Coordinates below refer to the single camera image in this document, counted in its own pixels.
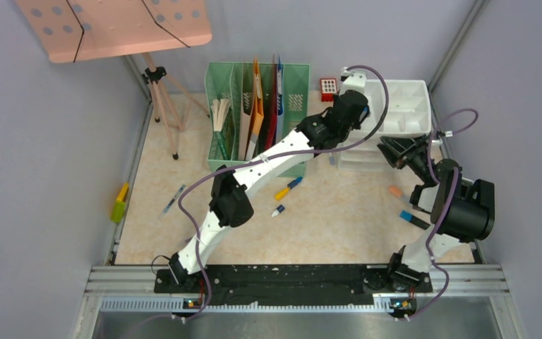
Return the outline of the clear plastic drawer unit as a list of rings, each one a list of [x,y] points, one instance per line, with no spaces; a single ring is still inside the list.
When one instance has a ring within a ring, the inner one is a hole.
[[[415,138],[432,127],[432,114],[426,83],[423,80],[387,80],[389,105],[387,116],[374,136],[355,148],[336,153],[337,168],[354,172],[392,172],[377,144],[380,137]],[[376,126],[385,108],[385,91],[377,79],[364,86],[371,114],[361,128],[350,132],[342,147],[360,141]]]

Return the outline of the red translucent file folder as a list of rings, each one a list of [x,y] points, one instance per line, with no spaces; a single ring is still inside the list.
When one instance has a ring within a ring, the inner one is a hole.
[[[267,124],[267,134],[265,139],[265,150],[271,148],[275,142],[275,133],[277,129],[277,63],[273,64],[272,69],[272,87],[270,90],[270,107]]]

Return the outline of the green children's book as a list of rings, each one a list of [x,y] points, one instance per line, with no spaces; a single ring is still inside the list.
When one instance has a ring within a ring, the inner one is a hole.
[[[214,99],[210,106],[213,137],[216,140],[217,147],[223,160],[231,158],[231,145],[227,136],[228,131],[228,115],[230,109],[229,99]]]

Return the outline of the green file rack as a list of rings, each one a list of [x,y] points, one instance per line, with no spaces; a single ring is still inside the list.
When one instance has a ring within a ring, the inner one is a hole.
[[[282,103],[283,137],[308,114],[310,66],[308,64],[278,64],[283,70]],[[215,100],[228,100],[229,111],[222,132],[213,132],[207,156],[212,172],[222,165],[234,166],[239,159],[241,114],[251,111],[253,65],[244,62],[211,62],[205,74],[205,92],[209,108]]]

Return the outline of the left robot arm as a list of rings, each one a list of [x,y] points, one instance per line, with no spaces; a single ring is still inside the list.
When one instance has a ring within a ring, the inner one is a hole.
[[[195,227],[187,245],[169,260],[171,283],[189,292],[198,283],[198,272],[225,234],[246,224],[254,215],[251,199],[265,185],[291,167],[323,153],[341,151],[354,129],[370,114],[362,90],[346,90],[325,111],[307,116],[281,141],[240,165],[221,166],[210,174],[211,201],[204,220]]]

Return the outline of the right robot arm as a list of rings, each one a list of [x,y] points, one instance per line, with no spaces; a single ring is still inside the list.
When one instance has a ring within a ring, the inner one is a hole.
[[[495,224],[495,185],[463,178],[462,166],[455,160],[432,159],[427,136],[383,136],[378,149],[391,167],[409,167],[421,179],[409,202],[413,209],[430,216],[423,234],[394,253],[385,272],[391,289],[405,291],[428,282],[431,266],[449,250],[483,240],[491,233]]]

